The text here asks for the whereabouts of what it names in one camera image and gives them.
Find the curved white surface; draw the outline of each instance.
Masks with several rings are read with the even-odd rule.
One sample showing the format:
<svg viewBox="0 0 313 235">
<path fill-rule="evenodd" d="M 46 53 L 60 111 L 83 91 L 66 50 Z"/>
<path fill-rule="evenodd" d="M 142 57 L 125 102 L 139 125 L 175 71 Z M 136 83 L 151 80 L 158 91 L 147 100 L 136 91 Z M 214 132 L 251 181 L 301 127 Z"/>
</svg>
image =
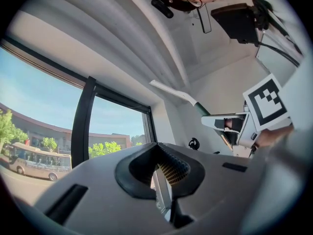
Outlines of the curved white surface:
<svg viewBox="0 0 313 235">
<path fill-rule="evenodd" d="M 142 11 L 142 13 L 147 17 L 147 19 L 150 21 L 150 23 L 153 25 L 153 27 L 158 32 L 160 38 L 164 42 L 165 46 L 169 50 L 177 69 L 179 70 L 179 73 L 184 81 L 184 84 L 187 89 L 190 89 L 190 83 L 189 79 L 186 74 L 186 69 L 184 67 L 184 64 L 182 62 L 181 56 L 178 52 L 178 49 L 173 41 L 173 38 L 171 37 L 171 34 L 169 30 L 164 26 L 164 23 L 162 22 L 162 19 L 157 14 L 156 11 L 152 8 L 150 2 L 148 0 L 132 0 L 138 8 Z"/>
</svg>

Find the white bus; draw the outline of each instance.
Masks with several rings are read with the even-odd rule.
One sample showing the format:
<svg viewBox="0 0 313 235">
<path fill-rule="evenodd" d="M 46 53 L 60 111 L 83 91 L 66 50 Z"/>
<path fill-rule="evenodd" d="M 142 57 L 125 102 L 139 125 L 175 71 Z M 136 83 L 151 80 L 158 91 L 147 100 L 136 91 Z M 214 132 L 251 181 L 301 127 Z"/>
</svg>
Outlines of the white bus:
<svg viewBox="0 0 313 235">
<path fill-rule="evenodd" d="M 17 142 L 11 145 L 9 168 L 21 175 L 56 181 L 72 170 L 71 156 Z"/>
</svg>

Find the black window frame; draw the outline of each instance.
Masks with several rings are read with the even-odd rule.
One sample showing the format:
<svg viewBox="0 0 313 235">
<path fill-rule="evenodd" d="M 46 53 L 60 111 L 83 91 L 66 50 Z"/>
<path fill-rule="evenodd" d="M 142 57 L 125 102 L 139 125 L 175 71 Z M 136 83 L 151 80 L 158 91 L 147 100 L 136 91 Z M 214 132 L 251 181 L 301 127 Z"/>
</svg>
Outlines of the black window frame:
<svg viewBox="0 0 313 235">
<path fill-rule="evenodd" d="M 75 87 L 82 89 L 74 123 L 71 138 L 71 161 L 72 168 L 89 159 L 88 140 L 89 125 L 94 97 L 100 97 L 104 100 L 124 106 L 142 113 L 144 133 L 147 142 L 157 142 L 156 132 L 153 123 L 151 107 L 139 103 L 119 92 L 116 92 L 104 85 L 98 83 L 93 77 L 81 76 L 72 70 L 59 65 L 49 58 L 33 51 L 18 41 L 5 36 L 2 39 L 1 47 L 14 56 L 20 58 L 31 66 L 57 78 Z"/>
</svg>

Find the tree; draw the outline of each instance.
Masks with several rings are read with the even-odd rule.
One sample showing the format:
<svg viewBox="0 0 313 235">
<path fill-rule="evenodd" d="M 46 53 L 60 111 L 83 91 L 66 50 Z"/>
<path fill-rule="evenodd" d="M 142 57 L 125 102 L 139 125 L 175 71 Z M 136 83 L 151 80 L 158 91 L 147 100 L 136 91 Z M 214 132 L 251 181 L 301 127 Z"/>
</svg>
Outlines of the tree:
<svg viewBox="0 0 313 235">
<path fill-rule="evenodd" d="M 12 123 L 11 110 L 7 110 L 6 113 L 0 110 L 0 151 L 5 143 L 24 142 L 27 138 L 27 134 Z"/>
<path fill-rule="evenodd" d="M 89 157 L 95 158 L 121 150 L 121 146 L 116 142 L 95 143 L 92 148 L 88 147 Z"/>
<path fill-rule="evenodd" d="M 44 145 L 44 147 L 48 148 L 50 152 L 52 152 L 58 146 L 54 138 L 44 138 L 41 143 Z"/>
<path fill-rule="evenodd" d="M 140 136 L 136 135 L 134 137 L 131 138 L 131 143 L 133 146 L 135 146 L 136 143 L 138 143 Z"/>
</svg>

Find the sky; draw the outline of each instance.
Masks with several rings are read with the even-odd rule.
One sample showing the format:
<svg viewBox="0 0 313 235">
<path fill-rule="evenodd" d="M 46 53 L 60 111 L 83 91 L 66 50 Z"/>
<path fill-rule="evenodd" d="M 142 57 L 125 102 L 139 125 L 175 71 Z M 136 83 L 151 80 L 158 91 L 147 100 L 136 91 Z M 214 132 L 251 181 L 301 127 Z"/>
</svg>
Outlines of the sky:
<svg viewBox="0 0 313 235">
<path fill-rule="evenodd" d="M 82 90 L 0 48 L 0 103 L 35 120 L 72 129 Z M 144 134 L 142 114 L 95 97 L 89 132 Z"/>
</svg>

